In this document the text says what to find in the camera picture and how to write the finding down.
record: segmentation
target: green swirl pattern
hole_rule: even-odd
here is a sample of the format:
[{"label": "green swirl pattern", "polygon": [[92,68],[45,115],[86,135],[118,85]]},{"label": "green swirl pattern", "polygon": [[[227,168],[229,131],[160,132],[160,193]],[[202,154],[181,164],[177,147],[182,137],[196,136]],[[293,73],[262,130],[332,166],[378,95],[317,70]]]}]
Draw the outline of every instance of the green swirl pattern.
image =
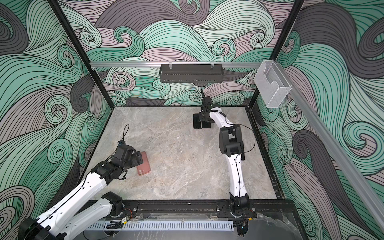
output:
[{"label": "green swirl pattern", "polygon": [[[292,8],[290,2],[292,1],[188,0],[182,3],[179,0],[122,0],[111,1],[109,7],[106,7],[75,0],[61,3],[61,7],[72,28],[77,30],[77,37],[91,61],[141,58],[144,61],[165,62],[261,62],[267,60],[272,53],[278,38],[276,33],[280,32],[276,30],[276,21],[288,17]],[[136,14],[133,9],[140,9],[142,15]],[[281,10],[285,12],[284,16],[281,15]],[[116,71],[115,68],[97,70]],[[249,72],[255,68],[227,70]],[[131,93],[128,90],[121,92],[108,89],[111,98],[119,106],[200,104],[200,101],[191,99],[190,94],[186,93],[191,91],[188,84],[184,84],[182,88],[171,84],[171,90],[166,95],[163,92],[153,92],[152,83],[160,77],[158,72],[154,73],[149,68],[122,68],[119,71],[127,71],[131,75],[133,71],[141,72],[141,75],[132,75],[136,84],[130,90]],[[109,72],[102,80],[116,85],[111,77],[112,73]],[[244,86],[231,89],[228,85],[220,85],[220,93],[215,98],[224,105],[247,105],[253,91],[242,89],[246,86],[255,88],[254,84],[249,84],[250,77],[252,75],[243,79],[242,74],[233,74],[226,80],[238,81]]]},{"label": "green swirl pattern", "polygon": [[[83,42],[100,46],[94,25],[62,7]],[[12,213],[2,215],[0,238],[11,240],[23,219],[37,217],[77,184],[111,109],[87,81],[85,65],[46,0],[7,1],[1,8],[16,17],[2,16],[0,25],[8,29],[2,30],[22,39],[9,47],[17,51],[0,50],[0,192],[14,196],[0,202],[0,212]],[[18,20],[22,25],[10,25]],[[68,178],[75,180],[68,184]]]},{"label": "green swirl pattern", "polygon": [[[372,33],[383,28],[383,4],[382,0],[304,4],[277,61],[384,201],[384,73],[378,70],[372,77],[365,71],[374,71],[373,67],[364,65],[376,61],[376,66],[384,67],[378,62],[384,52],[369,57],[383,44],[381,30]],[[329,156],[295,100],[288,95],[279,108],[267,109],[259,96],[257,107],[260,132],[268,139],[281,188],[295,202],[308,238],[384,239],[338,159]],[[309,185],[309,180],[319,184]]]}]

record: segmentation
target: marble floor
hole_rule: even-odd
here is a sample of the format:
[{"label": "marble floor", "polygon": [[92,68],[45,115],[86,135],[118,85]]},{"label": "marble floor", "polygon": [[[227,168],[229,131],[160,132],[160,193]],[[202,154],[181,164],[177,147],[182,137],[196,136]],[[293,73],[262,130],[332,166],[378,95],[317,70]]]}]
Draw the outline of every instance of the marble floor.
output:
[{"label": "marble floor", "polygon": [[[243,107],[222,108],[228,119],[250,127]],[[219,129],[193,129],[192,115],[200,108],[115,108],[96,147],[86,172],[110,156],[125,136],[128,145],[145,151],[151,172],[139,176],[128,170],[125,180],[114,180],[96,194],[99,199],[112,191],[123,199],[228,199],[229,174],[218,147]],[[252,148],[252,131],[242,127],[245,150]],[[259,148],[245,154],[242,161],[245,188],[250,199],[275,199]]]}]

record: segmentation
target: black cable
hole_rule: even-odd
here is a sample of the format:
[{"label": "black cable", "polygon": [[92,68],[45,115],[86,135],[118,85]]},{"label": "black cable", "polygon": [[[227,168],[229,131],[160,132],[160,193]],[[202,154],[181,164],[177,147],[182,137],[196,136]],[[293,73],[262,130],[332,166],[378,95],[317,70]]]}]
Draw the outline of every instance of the black cable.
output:
[{"label": "black cable", "polygon": [[249,151],[246,151],[246,152],[242,152],[242,153],[240,153],[240,154],[250,152],[250,151],[252,151],[252,150],[255,148],[255,146],[256,146],[256,133],[254,132],[254,130],[253,130],[252,128],[247,127],[247,126],[245,126],[245,125],[243,125],[243,124],[240,124],[240,123],[228,123],[228,122],[227,122],[227,116],[225,116],[225,122],[226,122],[227,124],[229,124],[229,125],[232,125],[232,126],[235,125],[235,124],[244,126],[244,127],[248,128],[249,130],[251,130],[251,131],[253,132],[253,136],[254,136],[255,140],[254,140],[254,142],[253,142],[253,147],[252,147],[252,149],[249,150]]},{"label": "black cable", "polygon": [[107,225],[107,229],[119,229],[124,226],[123,222],[120,221],[111,221],[109,225]]},{"label": "black cable", "polygon": [[240,188],[240,185],[241,185],[241,183],[240,183],[240,174],[239,174],[239,169],[237,168],[237,157],[239,156],[240,154],[238,154],[237,156],[236,156],[236,158],[235,158],[235,164],[236,164],[236,170],[237,170],[237,175],[239,176],[239,197],[240,197],[240,190],[241,190],[241,188]]},{"label": "black cable", "polygon": [[84,231],[83,231],[83,236],[84,236],[84,238],[85,238],[86,240],[102,240],[102,239],[107,239],[107,238],[109,238],[109,237],[112,236],[112,235],[108,235],[108,236],[106,236],[106,237],[99,238],[99,239],[89,239],[89,238],[87,238],[87,237],[85,236],[85,233],[84,233]]},{"label": "black cable", "polygon": [[125,125],[124,130],[122,131],[122,139],[121,139],[121,140],[124,140],[124,137],[125,137],[125,135],[127,134],[128,130],[129,130],[129,124]]}]

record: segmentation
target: black metal frame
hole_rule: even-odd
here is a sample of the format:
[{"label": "black metal frame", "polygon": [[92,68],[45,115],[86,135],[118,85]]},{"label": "black metal frame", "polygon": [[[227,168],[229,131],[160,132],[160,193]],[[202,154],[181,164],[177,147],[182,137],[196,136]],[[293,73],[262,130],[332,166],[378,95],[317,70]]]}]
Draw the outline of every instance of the black metal frame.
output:
[{"label": "black metal frame", "polygon": [[[96,200],[89,200],[80,210],[92,206]],[[208,218],[227,218],[234,224],[242,222],[249,217],[254,217],[256,213],[281,213],[279,220],[283,221],[283,213],[292,213],[303,240],[307,240],[304,226],[300,220],[296,206],[291,200],[250,200],[250,208],[253,211],[247,211],[246,217],[234,218],[229,210],[229,200],[123,200],[124,211],[119,217],[106,216],[106,220],[121,220],[124,217],[144,220],[148,217],[156,218],[157,214],[204,214]]]},{"label": "black metal frame", "polygon": [[[164,106],[164,105],[127,105],[127,106],[115,106],[115,108],[200,108],[201,105],[182,105],[182,106]],[[226,107],[248,107],[247,105],[231,106],[220,105],[222,108]]]},{"label": "black metal frame", "polygon": [[112,102],[111,97],[109,96],[107,90],[105,89],[105,87],[104,87],[104,85],[103,85],[103,83],[102,83],[98,73],[91,68],[91,65],[90,65],[91,61],[88,58],[88,55],[84,51],[83,47],[81,46],[80,41],[76,37],[76,35],[75,35],[75,33],[74,33],[74,31],[73,31],[73,29],[72,29],[68,19],[65,16],[63,10],[61,9],[58,1],[57,0],[47,0],[47,1],[48,1],[49,5],[51,6],[53,12],[55,13],[57,19],[59,20],[61,26],[63,27],[64,31],[67,33],[68,38],[72,42],[72,44],[73,44],[75,50],[77,51],[78,55],[80,56],[81,60],[85,64],[89,74],[91,75],[91,77],[95,81],[97,87],[101,91],[101,94],[104,96],[104,98],[107,101],[109,107],[111,109],[113,109],[114,108],[114,104]]},{"label": "black metal frame", "polygon": [[284,199],[284,193],[281,189],[281,185],[279,183],[279,179],[277,178],[276,171],[273,167],[272,161],[269,157],[268,151],[264,145],[264,140],[260,134],[259,128],[256,125],[255,117],[253,113],[251,112],[250,108],[245,108],[245,111],[248,115],[249,122],[251,123],[252,129],[255,132],[255,137],[257,141],[257,145],[260,149],[260,153],[262,155],[262,158],[264,160],[264,164],[266,167],[266,170],[268,172],[269,178],[271,179],[271,183],[273,186],[273,189],[275,190],[276,198],[277,199]]}]

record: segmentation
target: red wire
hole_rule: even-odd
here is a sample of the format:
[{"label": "red wire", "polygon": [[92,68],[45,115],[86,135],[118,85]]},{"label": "red wire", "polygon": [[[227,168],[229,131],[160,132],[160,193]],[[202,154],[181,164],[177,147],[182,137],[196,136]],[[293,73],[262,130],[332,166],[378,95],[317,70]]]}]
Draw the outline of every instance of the red wire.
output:
[{"label": "red wire", "polygon": [[124,209],[124,210],[129,210],[131,212],[131,218],[133,216],[132,210],[131,209]]}]

